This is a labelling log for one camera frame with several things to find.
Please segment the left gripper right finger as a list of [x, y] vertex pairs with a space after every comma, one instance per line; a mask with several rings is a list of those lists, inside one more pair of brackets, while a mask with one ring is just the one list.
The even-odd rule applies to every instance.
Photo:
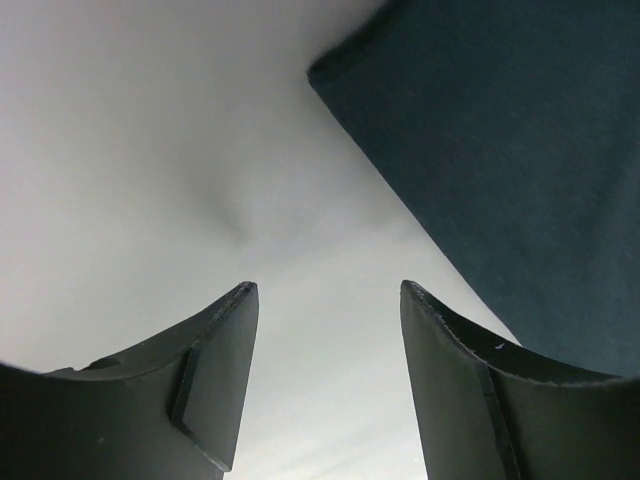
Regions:
[[431, 479], [635, 479], [639, 382], [518, 346], [412, 281], [402, 336]]

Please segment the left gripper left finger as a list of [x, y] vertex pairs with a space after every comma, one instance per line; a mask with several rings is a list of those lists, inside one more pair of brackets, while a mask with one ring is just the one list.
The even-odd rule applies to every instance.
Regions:
[[244, 282], [76, 370], [1, 368], [5, 479], [220, 479], [233, 467], [258, 325]]

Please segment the black t shirt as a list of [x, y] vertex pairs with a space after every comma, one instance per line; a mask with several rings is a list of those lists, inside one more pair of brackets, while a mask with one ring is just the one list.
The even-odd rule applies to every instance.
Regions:
[[309, 83], [526, 348], [639, 372], [639, 5], [391, 1]]

